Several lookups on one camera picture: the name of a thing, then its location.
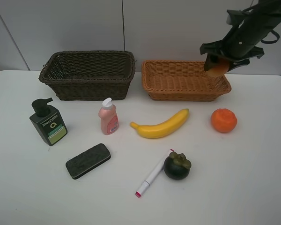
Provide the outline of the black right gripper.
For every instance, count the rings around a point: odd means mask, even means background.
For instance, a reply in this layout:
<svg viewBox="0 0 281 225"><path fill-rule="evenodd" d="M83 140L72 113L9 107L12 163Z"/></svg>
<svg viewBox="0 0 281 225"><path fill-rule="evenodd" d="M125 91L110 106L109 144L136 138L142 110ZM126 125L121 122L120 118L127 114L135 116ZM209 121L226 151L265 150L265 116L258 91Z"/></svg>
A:
<svg viewBox="0 0 281 225"><path fill-rule="evenodd" d="M263 48L256 45L264 38L265 36L253 36L249 37L249 40L228 38L228 40L202 44L200 54L207 54L204 71L209 71L217 65L217 57L228 60L228 72L249 65L251 58L260 59L265 53Z"/></svg>

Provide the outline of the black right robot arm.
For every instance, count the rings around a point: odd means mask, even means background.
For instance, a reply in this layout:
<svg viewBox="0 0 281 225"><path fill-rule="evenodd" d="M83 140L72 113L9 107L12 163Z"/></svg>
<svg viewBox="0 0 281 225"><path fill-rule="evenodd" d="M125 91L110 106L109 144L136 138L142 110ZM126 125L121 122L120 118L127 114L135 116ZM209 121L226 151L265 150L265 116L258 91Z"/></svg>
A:
<svg viewBox="0 0 281 225"><path fill-rule="evenodd" d="M281 23L281 0L260 0L243 10L228 10L230 31L222 40L202 44L200 54L206 54L205 72L223 68L223 73L247 66L251 58L261 58L263 48L258 43L274 44L280 35L274 28Z"/></svg>

